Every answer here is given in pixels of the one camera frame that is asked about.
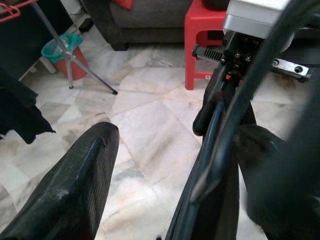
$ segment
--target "black garment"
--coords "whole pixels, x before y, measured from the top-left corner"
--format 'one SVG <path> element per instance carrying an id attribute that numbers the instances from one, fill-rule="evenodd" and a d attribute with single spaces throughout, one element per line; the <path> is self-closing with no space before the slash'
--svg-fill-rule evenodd
<path id="1" fill-rule="evenodd" d="M 94 240 L 119 147 L 119 130 L 99 122 L 43 177 L 0 240 Z"/>
<path id="2" fill-rule="evenodd" d="M 36 135 L 55 133 L 36 107 L 37 94 L 0 68 L 0 134 L 15 130 L 27 143 Z"/>

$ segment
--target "red cushion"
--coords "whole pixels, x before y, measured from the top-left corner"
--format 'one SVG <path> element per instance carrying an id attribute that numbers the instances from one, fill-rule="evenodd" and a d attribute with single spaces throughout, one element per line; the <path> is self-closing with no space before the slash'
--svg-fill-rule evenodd
<path id="1" fill-rule="evenodd" d="M 132 5 L 134 0 L 112 0 L 113 2 L 117 3 L 119 6 L 125 8 L 125 9 L 132 9 Z"/>

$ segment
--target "gray sofa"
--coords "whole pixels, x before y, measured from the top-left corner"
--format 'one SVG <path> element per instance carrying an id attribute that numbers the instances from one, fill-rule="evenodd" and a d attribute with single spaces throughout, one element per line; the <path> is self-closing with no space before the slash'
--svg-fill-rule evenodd
<path id="1" fill-rule="evenodd" d="M 192 0 L 133 0 L 127 10 L 110 0 L 82 0 L 93 22 L 115 50 L 128 43 L 184 41 L 185 15 Z"/>

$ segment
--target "metal bracket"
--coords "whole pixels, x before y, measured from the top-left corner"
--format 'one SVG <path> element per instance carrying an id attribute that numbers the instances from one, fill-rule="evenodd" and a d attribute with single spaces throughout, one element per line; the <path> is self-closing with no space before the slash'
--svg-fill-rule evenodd
<path id="1" fill-rule="evenodd" d="M 279 58 L 275 58 L 271 66 L 273 72 L 291 76 L 300 82 L 307 81 L 311 76 L 311 71 L 308 67 Z"/>

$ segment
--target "marble floor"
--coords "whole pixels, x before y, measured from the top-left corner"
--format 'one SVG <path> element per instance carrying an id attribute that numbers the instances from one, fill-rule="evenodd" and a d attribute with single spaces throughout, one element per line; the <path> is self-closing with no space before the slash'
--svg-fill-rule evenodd
<path id="1" fill-rule="evenodd" d="M 119 94 L 90 76 L 69 89 L 60 72 L 49 74 L 40 64 L 22 80 L 39 94 L 37 106 L 56 133 L 43 133 L 27 145 L 10 131 L 0 141 L 0 231 L 74 141 L 93 124 L 109 121 L 119 127 L 120 146 L 96 239 L 164 237 L 201 146 L 192 122 L 208 82 L 198 79 L 193 91 L 185 89 L 181 44 L 132 45 L 115 52 L 95 27 L 82 37 L 89 67 Z M 258 124 L 287 138 L 309 89 L 269 74 L 252 101 Z M 264 240 L 244 210 L 245 191 L 242 180 L 237 239 Z"/>

